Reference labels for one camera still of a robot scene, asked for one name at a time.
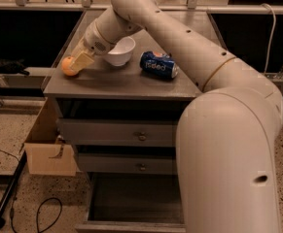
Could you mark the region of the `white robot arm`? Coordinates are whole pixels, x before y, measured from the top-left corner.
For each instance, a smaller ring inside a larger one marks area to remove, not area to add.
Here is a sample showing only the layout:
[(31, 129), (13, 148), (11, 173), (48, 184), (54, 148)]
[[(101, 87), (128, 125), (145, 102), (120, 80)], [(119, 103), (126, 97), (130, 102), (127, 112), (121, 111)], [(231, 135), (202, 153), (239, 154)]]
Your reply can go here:
[(282, 233), (274, 161), (274, 141), (283, 125), (280, 90), (154, 0), (111, 0), (80, 47), (91, 63), (139, 29), (201, 91), (176, 131), (187, 233)]

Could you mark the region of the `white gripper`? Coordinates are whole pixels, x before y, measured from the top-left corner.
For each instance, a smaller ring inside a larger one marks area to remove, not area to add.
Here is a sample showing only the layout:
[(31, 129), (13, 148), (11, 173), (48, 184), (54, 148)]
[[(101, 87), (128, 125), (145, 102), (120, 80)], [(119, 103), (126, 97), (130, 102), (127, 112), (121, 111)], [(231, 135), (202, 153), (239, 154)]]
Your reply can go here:
[(84, 34), (84, 45), (86, 48), (74, 48), (71, 56), (73, 57), (70, 68), (79, 73), (84, 68), (94, 62), (94, 52), (104, 55), (115, 46), (113, 39), (114, 33), (111, 24), (107, 22), (93, 21), (86, 29)]

